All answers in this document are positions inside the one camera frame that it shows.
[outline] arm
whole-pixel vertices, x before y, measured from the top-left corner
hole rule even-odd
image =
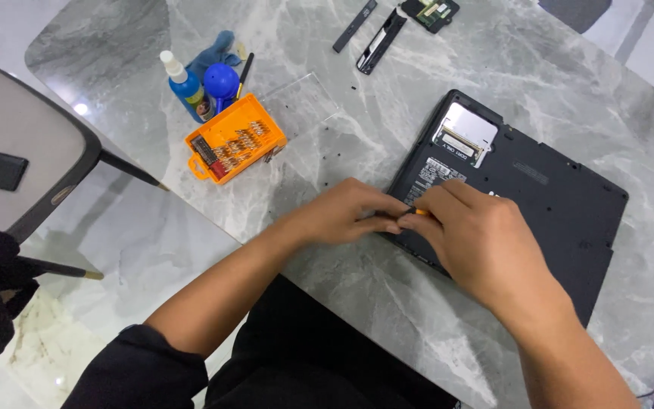
[[[532,407],[640,406],[582,328],[513,201],[453,179],[415,206],[432,217],[405,215],[398,226],[425,237],[456,282],[512,334]]]
[[[208,357],[236,328],[286,261],[301,247],[352,242],[372,231],[399,233],[395,219],[360,219],[368,210],[399,216],[403,202],[355,179],[277,220],[206,270],[145,321],[174,348]]]

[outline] person's right hand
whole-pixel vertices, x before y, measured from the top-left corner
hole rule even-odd
[[[450,179],[428,189],[414,206],[432,217],[408,214],[398,226],[422,235],[450,276],[500,320],[522,320],[554,307],[573,314],[512,200]]]

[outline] blue spray bottle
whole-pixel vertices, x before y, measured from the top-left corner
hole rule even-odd
[[[211,101],[204,94],[204,86],[201,80],[191,72],[183,68],[183,64],[173,57],[170,51],[160,53],[160,61],[166,66],[166,72],[170,77],[168,84],[171,91],[181,100],[181,103],[199,124],[203,124],[213,117]]]

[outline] blue cloth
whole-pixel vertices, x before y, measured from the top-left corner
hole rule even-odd
[[[224,30],[216,37],[209,48],[201,51],[193,61],[189,62],[186,66],[187,69],[193,71],[199,81],[203,84],[204,74],[207,69],[216,62],[222,62],[227,66],[237,66],[241,63],[238,55],[228,52],[234,42],[233,31]]]

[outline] person's left hand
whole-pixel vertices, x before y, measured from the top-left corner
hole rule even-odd
[[[343,244],[373,231],[399,234],[396,219],[410,207],[355,178],[348,178],[316,199],[287,214],[283,222],[306,243]],[[372,216],[381,210],[394,217]]]

